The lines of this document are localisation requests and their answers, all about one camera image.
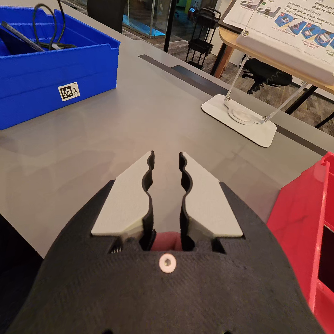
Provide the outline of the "printed instruction sheet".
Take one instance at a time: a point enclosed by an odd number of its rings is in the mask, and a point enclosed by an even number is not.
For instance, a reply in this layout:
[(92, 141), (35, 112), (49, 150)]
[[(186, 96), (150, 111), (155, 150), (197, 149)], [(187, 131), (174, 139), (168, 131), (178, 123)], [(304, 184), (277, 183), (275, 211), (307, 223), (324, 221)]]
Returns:
[(248, 34), (260, 44), (325, 70), (333, 69), (334, 1), (332, 0), (246, 0), (233, 1), (222, 24)]

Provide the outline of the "blue plastic bin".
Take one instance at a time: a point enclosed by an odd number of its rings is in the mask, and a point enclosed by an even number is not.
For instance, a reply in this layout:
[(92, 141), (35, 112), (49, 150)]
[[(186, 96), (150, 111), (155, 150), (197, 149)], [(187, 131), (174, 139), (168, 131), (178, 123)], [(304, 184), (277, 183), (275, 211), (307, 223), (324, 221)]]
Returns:
[(120, 41), (57, 9), (0, 13), (1, 23), (46, 44), (36, 52), (1, 26), (1, 130), (116, 88)]

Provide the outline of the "black utility cart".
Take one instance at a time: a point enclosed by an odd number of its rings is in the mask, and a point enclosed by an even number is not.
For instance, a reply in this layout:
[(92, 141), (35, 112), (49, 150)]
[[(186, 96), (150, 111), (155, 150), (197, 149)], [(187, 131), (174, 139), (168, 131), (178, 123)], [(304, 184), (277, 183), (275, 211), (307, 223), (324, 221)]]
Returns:
[[(203, 69), (206, 57), (211, 53), (213, 44), (213, 34), (218, 27), (221, 12), (212, 7), (202, 7), (194, 17), (195, 27), (191, 40), (188, 43), (188, 52), (186, 63)], [(212, 30), (211, 39), (208, 41), (210, 31)]]

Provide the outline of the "black high-back chair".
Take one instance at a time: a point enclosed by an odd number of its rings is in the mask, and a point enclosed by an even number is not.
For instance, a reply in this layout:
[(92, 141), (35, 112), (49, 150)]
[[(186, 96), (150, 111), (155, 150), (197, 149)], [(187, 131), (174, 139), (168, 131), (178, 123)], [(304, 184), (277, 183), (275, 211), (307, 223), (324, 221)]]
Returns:
[(123, 15), (126, 0), (88, 0), (88, 16), (122, 33)]

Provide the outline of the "slim dark usb hub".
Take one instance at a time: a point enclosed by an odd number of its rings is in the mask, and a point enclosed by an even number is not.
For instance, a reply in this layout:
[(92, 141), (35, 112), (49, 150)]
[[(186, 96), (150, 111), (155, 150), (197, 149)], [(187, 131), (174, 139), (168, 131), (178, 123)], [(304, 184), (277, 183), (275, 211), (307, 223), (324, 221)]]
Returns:
[(14, 27), (6, 23), (5, 21), (2, 21), (1, 26), (2, 28), (5, 29), (7, 33), (11, 33), (17, 39), (21, 40), (23, 43), (27, 44), (30, 48), (34, 49), (36, 52), (45, 52), (45, 50), (42, 47), (40, 47), (39, 45), (28, 39), (21, 32), (17, 31)]

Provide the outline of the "black office chair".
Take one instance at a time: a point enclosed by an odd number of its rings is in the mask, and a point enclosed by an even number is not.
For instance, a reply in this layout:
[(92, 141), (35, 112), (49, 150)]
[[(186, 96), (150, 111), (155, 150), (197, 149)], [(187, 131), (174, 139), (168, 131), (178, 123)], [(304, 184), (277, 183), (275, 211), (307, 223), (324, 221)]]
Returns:
[(256, 93), (265, 85), (273, 87), (289, 86), (293, 81), (292, 75), (255, 58), (250, 58), (245, 62), (241, 77), (249, 77), (254, 80), (254, 83), (247, 91), (247, 94)]

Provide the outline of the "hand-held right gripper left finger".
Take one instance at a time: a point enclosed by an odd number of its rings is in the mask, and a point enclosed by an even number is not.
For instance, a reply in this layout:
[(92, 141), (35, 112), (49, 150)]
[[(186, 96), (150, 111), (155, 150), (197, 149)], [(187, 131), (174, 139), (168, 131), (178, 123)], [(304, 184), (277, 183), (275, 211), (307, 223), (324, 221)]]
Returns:
[(153, 183), (155, 153), (148, 151), (115, 179), (91, 230), (93, 236), (135, 238), (141, 247), (151, 247), (153, 204), (148, 189)]

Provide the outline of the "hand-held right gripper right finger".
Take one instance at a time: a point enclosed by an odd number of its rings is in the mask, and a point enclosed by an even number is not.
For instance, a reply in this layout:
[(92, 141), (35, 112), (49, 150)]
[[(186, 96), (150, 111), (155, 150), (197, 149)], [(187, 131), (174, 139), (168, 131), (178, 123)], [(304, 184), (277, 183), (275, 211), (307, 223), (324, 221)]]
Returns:
[(180, 212), (183, 251), (192, 251), (199, 240), (208, 239), (212, 248), (219, 238), (240, 238), (244, 233), (219, 180), (186, 152), (179, 153), (181, 186), (185, 190)]

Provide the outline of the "red plastic bin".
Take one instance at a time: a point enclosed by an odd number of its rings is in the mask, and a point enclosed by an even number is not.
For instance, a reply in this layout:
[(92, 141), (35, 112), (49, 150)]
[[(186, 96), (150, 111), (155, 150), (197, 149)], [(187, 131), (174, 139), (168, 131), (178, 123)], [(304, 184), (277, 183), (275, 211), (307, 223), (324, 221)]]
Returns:
[(284, 186), (267, 222), (285, 252), (307, 303), (326, 333), (334, 333), (334, 292), (318, 278), (324, 226), (334, 232), (334, 155)]

